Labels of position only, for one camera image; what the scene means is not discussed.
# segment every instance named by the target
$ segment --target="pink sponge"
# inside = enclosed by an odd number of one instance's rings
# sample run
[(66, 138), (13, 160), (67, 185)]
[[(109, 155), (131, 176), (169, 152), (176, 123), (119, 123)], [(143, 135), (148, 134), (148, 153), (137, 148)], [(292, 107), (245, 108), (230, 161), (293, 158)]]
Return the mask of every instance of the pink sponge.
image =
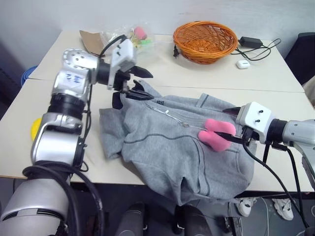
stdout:
[(215, 132), (224, 132), (231, 135), (236, 134), (235, 126), (230, 122), (207, 119), (205, 123), (207, 131), (200, 131), (198, 138), (212, 147), (214, 151), (224, 151), (231, 146), (231, 142), (222, 138)]

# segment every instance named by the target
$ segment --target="floor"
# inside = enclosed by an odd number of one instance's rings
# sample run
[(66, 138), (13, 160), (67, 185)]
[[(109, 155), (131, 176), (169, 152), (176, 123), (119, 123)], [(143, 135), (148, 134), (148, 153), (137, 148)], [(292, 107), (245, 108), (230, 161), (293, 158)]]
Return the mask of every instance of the floor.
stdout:
[[(12, 195), (13, 180), (0, 178), (0, 201), (4, 208)], [(135, 202), (144, 202), (149, 206), (150, 221), (147, 236), (174, 236), (171, 231), (175, 204), (165, 197), (153, 192), (146, 186), (138, 185), (97, 185), (102, 196), (104, 210), (108, 212), (108, 224), (106, 235), (113, 236), (118, 226), (119, 219), (124, 211)], [(92, 197), (88, 192), (76, 190), (76, 194), (81, 206), (80, 213), (82, 222), (86, 222), (88, 217), (94, 215), (95, 207)], [(294, 219), (285, 221), (279, 217), (270, 199), (265, 199), (269, 214), (269, 235), (270, 236), (296, 236), (303, 230), (303, 224), (295, 209), (293, 209)], [(308, 223), (315, 226), (315, 218), (311, 214), (311, 207), (315, 205), (315, 200), (303, 200), (304, 212)], [(208, 224), (213, 236), (230, 236), (231, 233), (224, 233), (222, 218), (228, 216), (227, 204), (209, 204), (204, 201), (194, 201), (192, 205), (197, 206), (206, 215)], [(232, 216), (240, 217), (234, 204), (231, 205)], [(258, 199), (253, 206), (249, 217), (242, 217), (244, 236), (267, 236), (267, 211), (264, 202)]]

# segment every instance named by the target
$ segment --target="power adapter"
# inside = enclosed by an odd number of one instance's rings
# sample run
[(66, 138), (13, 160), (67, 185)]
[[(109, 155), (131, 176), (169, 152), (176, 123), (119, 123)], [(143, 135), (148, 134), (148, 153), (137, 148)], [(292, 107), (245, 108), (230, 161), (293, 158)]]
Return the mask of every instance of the power adapter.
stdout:
[(238, 42), (241, 44), (242, 47), (247, 48), (260, 48), (262, 46), (262, 42), (258, 38), (241, 37)]

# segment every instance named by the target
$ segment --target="white wall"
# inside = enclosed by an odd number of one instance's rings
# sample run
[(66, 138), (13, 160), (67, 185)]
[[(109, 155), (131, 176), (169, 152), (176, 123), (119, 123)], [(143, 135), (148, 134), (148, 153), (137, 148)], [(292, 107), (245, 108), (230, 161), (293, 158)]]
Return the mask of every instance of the white wall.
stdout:
[(139, 20), (160, 34), (210, 20), (238, 37), (280, 37), (285, 57), (298, 33), (315, 31), (315, 0), (2, 0), (0, 42), (28, 68), (40, 62), (61, 30), (97, 31)]

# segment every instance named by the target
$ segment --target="wicker basket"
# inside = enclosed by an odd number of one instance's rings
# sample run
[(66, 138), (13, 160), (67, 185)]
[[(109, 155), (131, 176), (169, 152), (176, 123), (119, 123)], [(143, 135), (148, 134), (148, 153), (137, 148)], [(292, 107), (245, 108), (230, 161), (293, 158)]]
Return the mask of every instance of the wicker basket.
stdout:
[(231, 29), (210, 21), (192, 22), (178, 27), (173, 40), (184, 57), (199, 64), (216, 62), (233, 52), (238, 43)]

